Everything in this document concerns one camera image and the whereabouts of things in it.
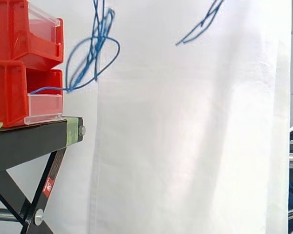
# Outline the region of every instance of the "tangled blue wire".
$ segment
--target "tangled blue wire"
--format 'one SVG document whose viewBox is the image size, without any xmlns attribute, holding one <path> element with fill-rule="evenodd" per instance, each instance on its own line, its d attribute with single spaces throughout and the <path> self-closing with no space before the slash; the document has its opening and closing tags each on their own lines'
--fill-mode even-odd
<svg viewBox="0 0 293 234">
<path fill-rule="evenodd" d="M 214 0 L 212 5 L 207 11 L 206 16 L 202 19 L 184 38 L 182 38 L 179 42 L 176 43 L 176 46 L 180 45 L 181 43 L 187 44 L 199 36 L 201 36 L 213 23 L 221 5 L 223 4 L 224 0 Z"/>
<path fill-rule="evenodd" d="M 95 15 L 93 20 L 93 26 L 92 26 L 92 34 L 90 37 L 83 39 L 80 41 L 72 50 L 70 53 L 66 68 L 65 68 L 65 88 L 58 88 L 58 87 L 42 87 L 40 89 L 35 90 L 32 92 L 32 94 L 36 94 L 42 90 L 47 89 L 55 89 L 55 90 L 64 90 L 69 92 L 72 92 L 77 89 L 81 89 L 88 84 L 90 84 L 93 81 L 97 81 L 98 77 L 102 72 L 104 72 L 118 57 L 121 49 L 120 43 L 109 37 L 109 32 L 111 30 L 114 18 L 115 18 L 115 12 L 108 8 L 107 13 L 105 13 L 105 0 L 102 1 L 102 17 L 100 19 L 99 17 L 99 10 L 98 10 L 98 2 L 99 0 L 93 0 L 93 5 L 95 9 Z M 99 71 L 98 69 L 98 59 L 100 52 L 105 44 L 106 40 L 110 40 L 117 45 L 117 53 L 114 56 L 114 58 L 103 68 Z M 78 65 L 78 67 L 73 72 L 72 76 L 69 74 L 69 68 L 72 61 L 72 58 L 74 57 L 76 51 L 85 43 L 90 41 L 90 47 L 88 54 L 86 57 L 81 61 L 81 63 Z M 94 76 L 92 79 L 90 79 L 87 82 L 83 82 L 85 75 L 87 74 L 88 70 L 90 69 L 91 65 L 94 64 Z"/>
</svg>

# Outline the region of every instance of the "white curtain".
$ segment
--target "white curtain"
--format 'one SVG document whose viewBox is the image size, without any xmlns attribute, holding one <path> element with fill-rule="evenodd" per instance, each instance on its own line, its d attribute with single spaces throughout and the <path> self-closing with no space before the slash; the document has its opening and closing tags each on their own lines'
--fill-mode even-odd
<svg viewBox="0 0 293 234">
<path fill-rule="evenodd" d="M 109 1 L 92 234 L 287 233 L 291 1 L 211 3 Z"/>
</svg>

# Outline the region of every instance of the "transparent bin front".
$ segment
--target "transparent bin front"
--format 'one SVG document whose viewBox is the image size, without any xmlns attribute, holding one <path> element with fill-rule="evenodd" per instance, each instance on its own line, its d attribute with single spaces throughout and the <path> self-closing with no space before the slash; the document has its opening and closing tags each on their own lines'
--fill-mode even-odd
<svg viewBox="0 0 293 234">
<path fill-rule="evenodd" d="M 24 123 L 34 124 L 62 119 L 63 96 L 47 94 L 28 94 L 29 116 Z"/>
<path fill-rule="evenodd" d="M 56 43 L 56 27 L 61 25 L 60 20 L 30 3 L 28 4 L 28 14 L 29 31 L 39 38 Z"/>
</svg>

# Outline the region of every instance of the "red label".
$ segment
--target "red label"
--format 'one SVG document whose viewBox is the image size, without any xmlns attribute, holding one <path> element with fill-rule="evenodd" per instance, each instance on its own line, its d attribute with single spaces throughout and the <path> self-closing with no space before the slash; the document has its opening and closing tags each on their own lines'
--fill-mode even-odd
<svg viewBox="0 0 293 234">
<path fill-rule="evenodd" d="M 50 197 L 50 194 L 51 194 L 51 191 L 53 188 L 53 184 L 54 184 L 54 181 L 50 177 L 48 177 L 48 179 L 45 182 L 44 187 L 43 187 L 43 193 L 47 198 Z"/>
</svg>

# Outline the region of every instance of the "table top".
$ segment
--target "table top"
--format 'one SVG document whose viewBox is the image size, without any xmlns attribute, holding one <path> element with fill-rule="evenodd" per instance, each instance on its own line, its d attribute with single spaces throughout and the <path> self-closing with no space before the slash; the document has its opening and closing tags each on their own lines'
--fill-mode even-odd
<svg viewBox="0 0 293 234">
<path fill-rule="evenodd" d="M 0 129 L 0 171 L 82 141 L 82 128 L 81 117 L 66 117 L 55 122 Z"/>
</svg>

